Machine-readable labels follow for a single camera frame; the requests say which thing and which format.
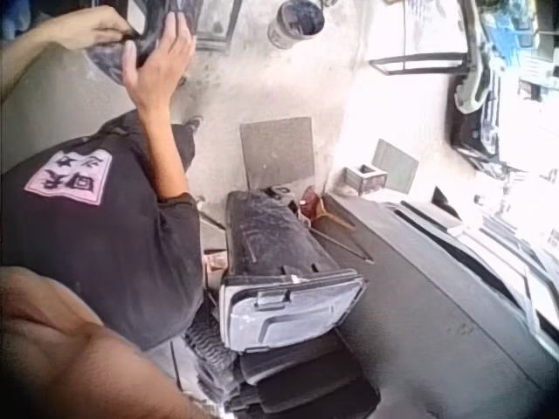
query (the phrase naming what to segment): concrete floor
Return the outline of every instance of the concrete floor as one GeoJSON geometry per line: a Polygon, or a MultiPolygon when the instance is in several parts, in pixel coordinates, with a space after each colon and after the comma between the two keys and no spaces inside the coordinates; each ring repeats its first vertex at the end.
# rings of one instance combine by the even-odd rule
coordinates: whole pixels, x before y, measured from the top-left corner
{"type": "MultiPolygon", "coordinates": [[[[450,195],[470,191],[473,170],[445,142],[448,78],[385,77],[365,61],[381,47],[399,45],[397,5],[341,0],[325,10],[327,23],[316,39],[282,51],[266,35],[281,3],[244,0],[231,53],[198,53],[176,92],[175,121],[204,116],[189,171],[195,196],[220,206],[229,191],[246,188],[239,124],[298,116],[313,119],[317,189],[330,172],[328,184],[335,185],[343,166],[370,162],[383,138],[419,160],[413,196],[428,197],[435,183],[450,195]],[[389,17],[396,20],[389,24],[389,17]]],[[[125,89],[83,52],[53,48],[3,105],[3,171],[94,133],[132,106],[125,89]]]]}

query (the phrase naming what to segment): bucket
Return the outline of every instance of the bucket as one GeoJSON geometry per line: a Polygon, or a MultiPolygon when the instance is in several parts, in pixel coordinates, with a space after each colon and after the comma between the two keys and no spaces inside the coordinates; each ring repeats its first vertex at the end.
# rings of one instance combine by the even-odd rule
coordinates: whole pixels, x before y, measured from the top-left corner
{"type": "Polygon", "coordinates": [[[314,38],[324,27],[324,15],[316,4],[307,0],[283,3],[278,16],[268,26],[270,42],[288,50],[295,44],[314,38]]]}

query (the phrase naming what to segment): black t-shirt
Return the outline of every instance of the black t-shirt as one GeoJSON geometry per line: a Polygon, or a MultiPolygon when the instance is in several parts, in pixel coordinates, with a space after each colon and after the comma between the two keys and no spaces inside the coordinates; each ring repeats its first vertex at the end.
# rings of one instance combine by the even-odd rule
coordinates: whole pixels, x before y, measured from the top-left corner
{"type": "MultiPolygon", "coordinates": [[[[188,167],[191,132],[173,126],[188,167]]],[[[2,264],[76,292],[141,349],[190,325],[202,301],[192,196],[157,199],[135,113],[50,148],[2,178],[2,264]]]]}

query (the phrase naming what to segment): person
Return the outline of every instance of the person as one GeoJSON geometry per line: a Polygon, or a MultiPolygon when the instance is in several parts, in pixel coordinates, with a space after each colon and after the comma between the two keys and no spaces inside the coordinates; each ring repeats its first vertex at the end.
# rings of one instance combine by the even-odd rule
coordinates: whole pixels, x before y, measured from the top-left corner
{"type": "MultiPolygon", "coordinates": [[[[128,31],[107,7],[47,21],[3,52],[3,99],[47,45],[128,31]]],[[[123,82],[136,110],[2,178],[2,371],[54,417],[205,417],[136,349],[182,333],[202,301],[185,175],[199,120],[171,126],[169,116],[195,47],[172,12],[141,68],[127,41],[123,82]]]]}

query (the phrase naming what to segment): hand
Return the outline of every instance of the hand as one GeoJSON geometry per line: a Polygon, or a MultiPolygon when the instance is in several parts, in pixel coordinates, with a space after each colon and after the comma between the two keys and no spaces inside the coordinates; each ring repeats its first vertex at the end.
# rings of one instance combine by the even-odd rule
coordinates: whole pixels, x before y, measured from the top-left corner
{"type": "Polygon", "coordinates": [[[146,63],[136,68],[136,47],[127,41],[122,57],[122,81],[141,120],[169,118],[171,96],[196,50],[183,13],[170,12],[159,45],[146,63]]]}
{"type": "Polygon", "coordinates": [[[39,26],[47,39],[69,50],[118,42],[131,32],[128,22],[109,6],[93,7],[47,20],[39,26]]]}

